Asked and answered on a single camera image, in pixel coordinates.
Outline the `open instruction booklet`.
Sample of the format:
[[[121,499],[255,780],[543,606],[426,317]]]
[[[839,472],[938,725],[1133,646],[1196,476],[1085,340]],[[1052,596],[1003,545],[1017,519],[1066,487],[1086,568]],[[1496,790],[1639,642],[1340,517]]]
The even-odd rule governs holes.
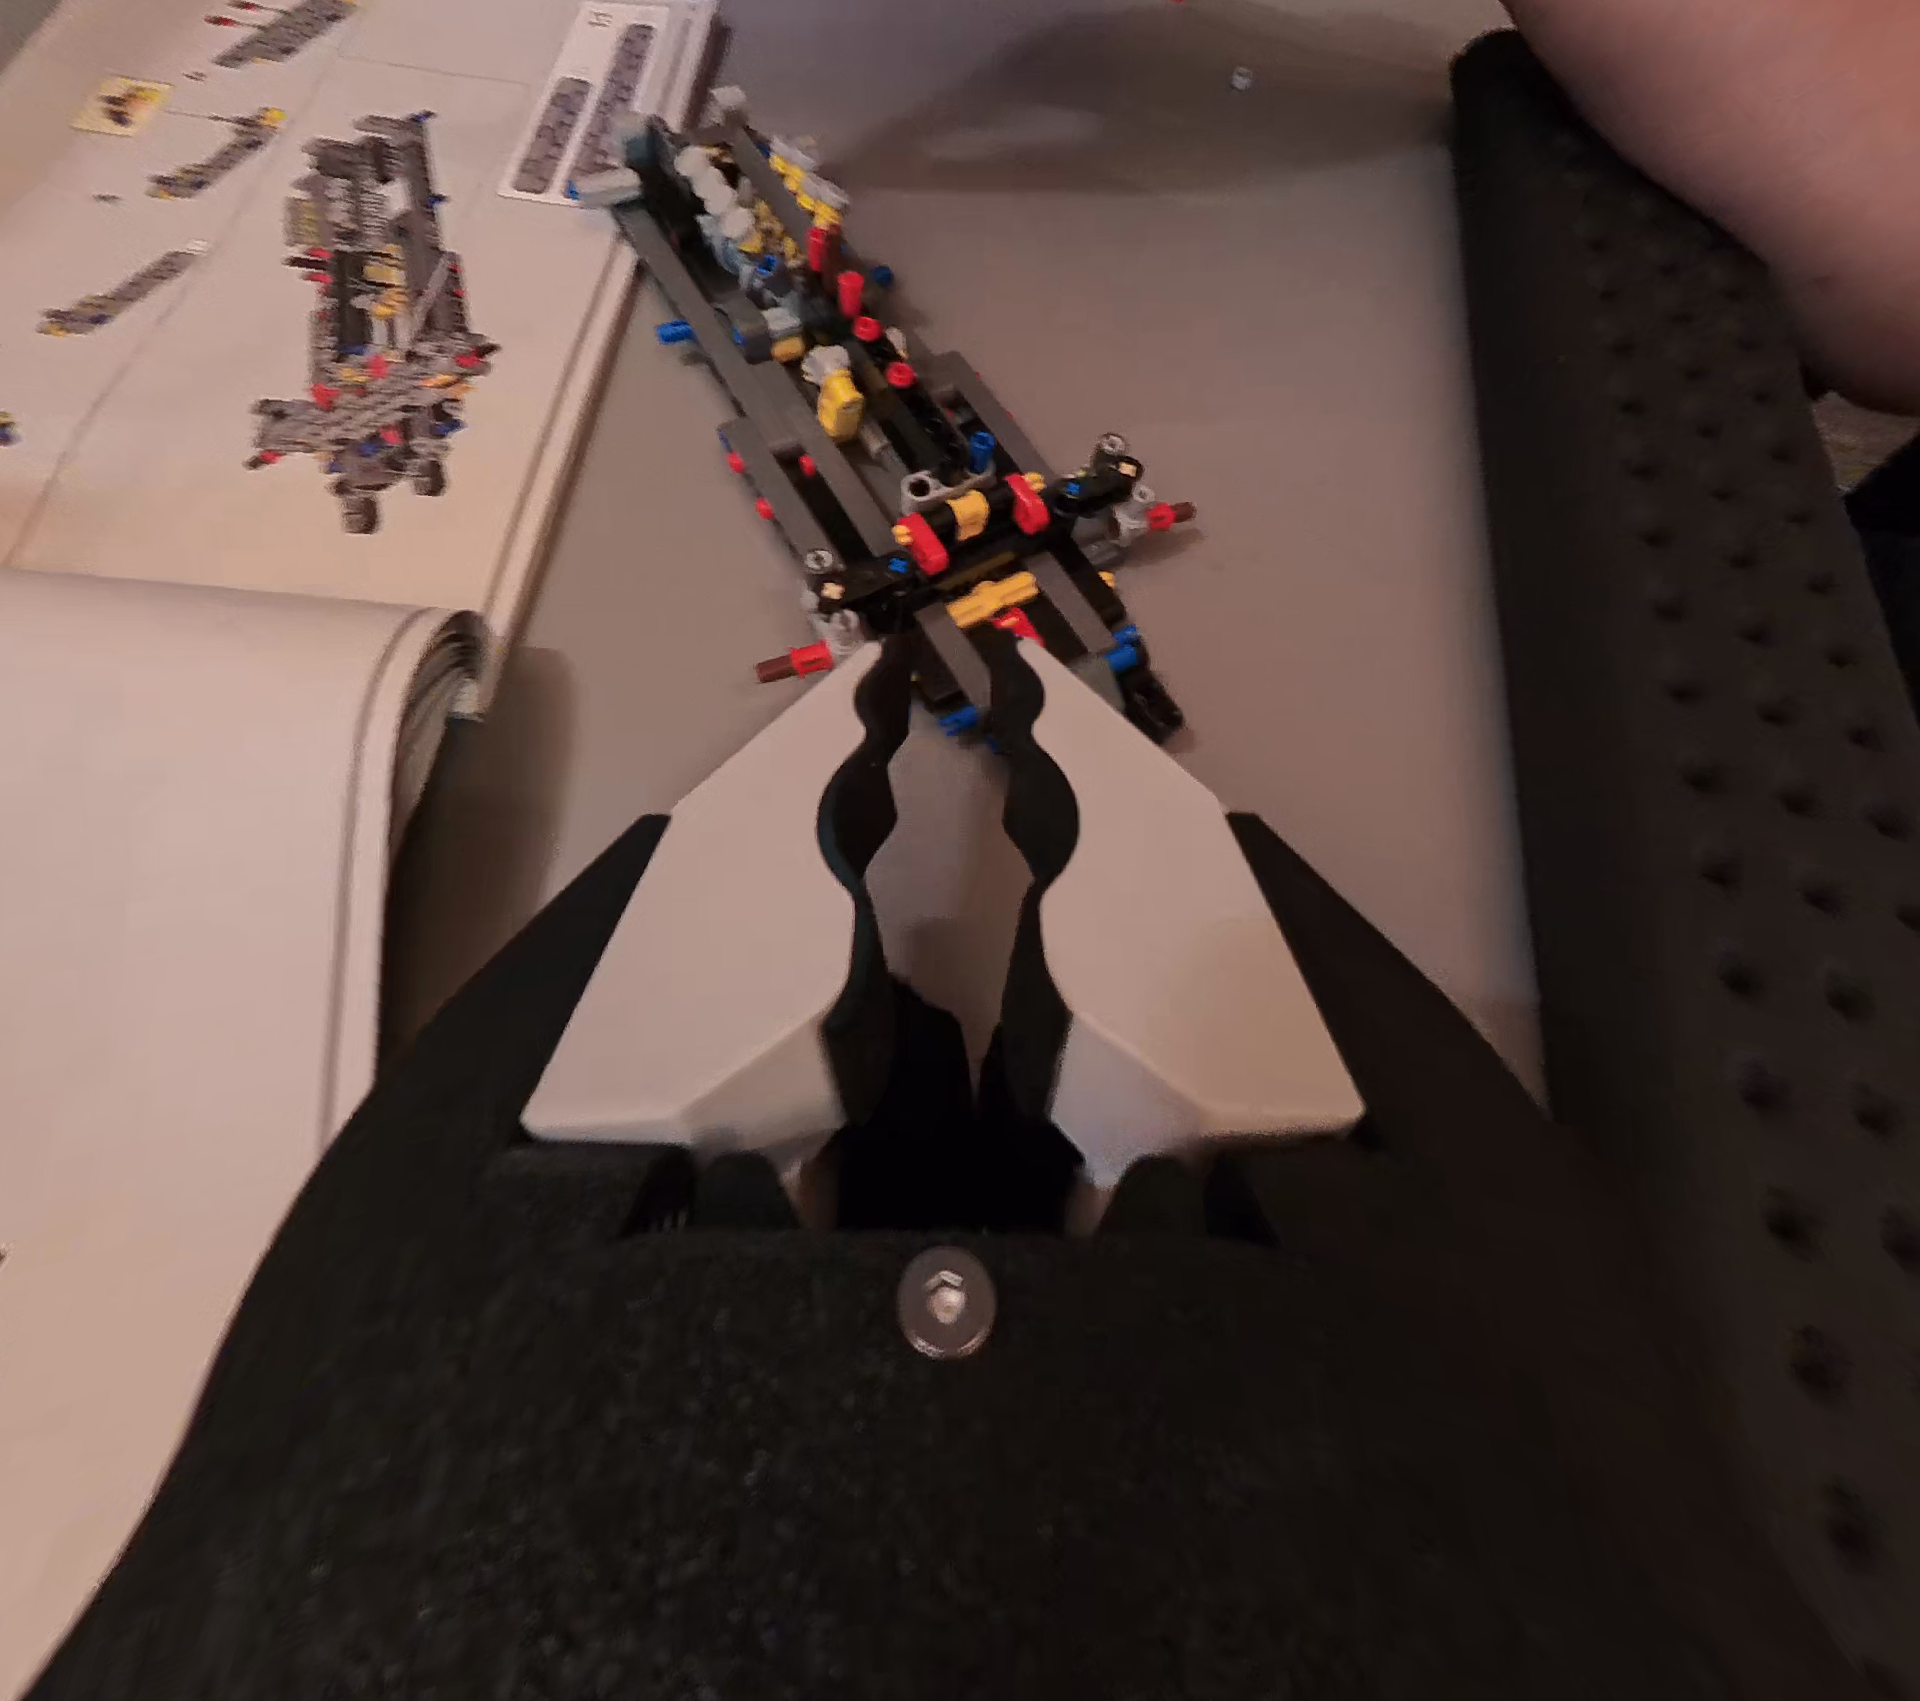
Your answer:
[[[632,303],[714,0],[62,0],[5,69],[2,1685],[369,1094],[399,845]]]

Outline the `lego chassis model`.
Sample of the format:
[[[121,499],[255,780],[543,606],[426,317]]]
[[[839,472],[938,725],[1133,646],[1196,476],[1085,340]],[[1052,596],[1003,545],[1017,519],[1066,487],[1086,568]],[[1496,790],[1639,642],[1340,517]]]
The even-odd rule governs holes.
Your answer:
[[[1155,743],[1186,715],[1117,568],[1186,528],[1126,437],[1057,471],[973,363],[928,351],[895,274],[846,238],[848,193],[798,139],[765,136],[743,93],[674,128],[624,113],[575,185],[602,203],[672,310],[661,344],[700,361],[733,409],[723,446],[803,573],[813,637],[760,680],[836,668],[895,637],[951,734],[984,727],[988,637],[1037,641]]]

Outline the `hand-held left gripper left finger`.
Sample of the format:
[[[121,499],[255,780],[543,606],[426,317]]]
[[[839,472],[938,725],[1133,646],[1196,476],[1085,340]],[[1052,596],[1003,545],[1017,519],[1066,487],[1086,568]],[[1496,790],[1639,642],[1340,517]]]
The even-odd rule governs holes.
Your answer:
[[[877,1114],[900,1000],[869,872],[909,727],[909,646],[864,646],[674,807],[531,1135],[786,1166]]]

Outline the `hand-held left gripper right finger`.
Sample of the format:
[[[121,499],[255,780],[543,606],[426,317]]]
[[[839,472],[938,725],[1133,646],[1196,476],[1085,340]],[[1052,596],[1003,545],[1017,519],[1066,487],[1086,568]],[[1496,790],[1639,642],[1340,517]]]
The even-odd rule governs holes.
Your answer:
[[[1363,1094],[1223,803],[1031,638],[995,638],[1003,825],[1028,890],[1001,1055],[1086,1181],[1348,1130]]]

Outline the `black perforated mat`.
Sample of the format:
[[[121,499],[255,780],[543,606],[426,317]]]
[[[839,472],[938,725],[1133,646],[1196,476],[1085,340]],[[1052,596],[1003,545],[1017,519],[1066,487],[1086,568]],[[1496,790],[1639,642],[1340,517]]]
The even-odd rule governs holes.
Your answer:
[[[1916,718],[1762,266],[1516,32],[1453,176],[1548,1094],[1746,1516],[1916,1697]]]

